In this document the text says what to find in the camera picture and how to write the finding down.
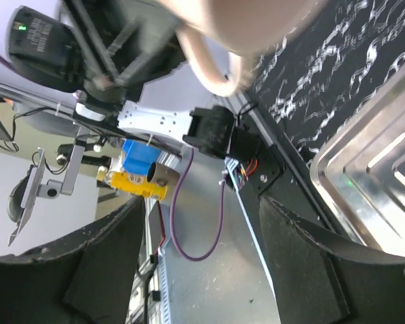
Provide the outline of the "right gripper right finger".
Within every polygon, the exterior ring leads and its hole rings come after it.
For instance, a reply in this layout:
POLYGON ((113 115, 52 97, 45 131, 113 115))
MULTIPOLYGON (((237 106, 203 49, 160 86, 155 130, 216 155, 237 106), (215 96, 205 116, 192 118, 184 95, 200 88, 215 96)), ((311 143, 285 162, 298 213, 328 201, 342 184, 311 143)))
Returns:
POLYGON ((282 323, 405 323, 405 257, 345 239, 270 196, 259 219, 282 323))

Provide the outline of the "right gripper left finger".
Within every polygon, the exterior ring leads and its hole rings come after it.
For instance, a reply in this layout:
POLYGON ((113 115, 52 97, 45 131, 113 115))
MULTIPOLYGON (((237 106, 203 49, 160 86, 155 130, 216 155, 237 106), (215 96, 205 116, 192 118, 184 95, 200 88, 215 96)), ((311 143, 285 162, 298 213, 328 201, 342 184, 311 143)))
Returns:
POLYGON ((0 323, 125 323, 145 202, 23 254, 0 256, 0 323))

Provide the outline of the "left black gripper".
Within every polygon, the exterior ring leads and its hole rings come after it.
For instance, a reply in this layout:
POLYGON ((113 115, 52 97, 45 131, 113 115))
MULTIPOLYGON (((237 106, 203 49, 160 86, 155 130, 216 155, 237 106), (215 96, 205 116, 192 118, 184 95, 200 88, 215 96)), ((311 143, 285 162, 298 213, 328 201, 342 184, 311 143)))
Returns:
POLYGON ((138 101, 147 82, 186 60, 180 21, 157 1, 60 1, 85 60, 85 91, 100 101, 138 101))

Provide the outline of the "pink orange mug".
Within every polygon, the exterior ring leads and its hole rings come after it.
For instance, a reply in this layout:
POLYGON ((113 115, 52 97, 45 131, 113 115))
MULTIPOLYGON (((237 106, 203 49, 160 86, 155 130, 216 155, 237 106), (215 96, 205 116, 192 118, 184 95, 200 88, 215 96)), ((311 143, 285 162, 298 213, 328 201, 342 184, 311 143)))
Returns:
POLYGON ((257 58, 284 37, 298 36, 326 6, 326 1, 160 1, 181 20, 176 36, 200 83, 229 97, 253 82, 257 58), (204 39, 229 55, 229 75, 220 72, 204 39))

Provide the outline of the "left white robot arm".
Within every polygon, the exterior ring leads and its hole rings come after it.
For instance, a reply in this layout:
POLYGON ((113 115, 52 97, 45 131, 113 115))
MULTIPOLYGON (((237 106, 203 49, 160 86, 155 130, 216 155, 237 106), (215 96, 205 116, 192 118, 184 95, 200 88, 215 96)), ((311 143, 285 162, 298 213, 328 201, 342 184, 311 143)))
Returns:
POLYGON ((188 113, 137 108, 147 82, 181 63, 214 95, 229 97, 249 84, 251 60, 229 55, 221 74, 200 34, 158 1, 64 1, 70 24, 32 8, 17 8, 7 43, 17 73, 61 92, 84 92, 75 116, 108 133, 152 134, 223 157, 236 135, 224 108, 188 113))

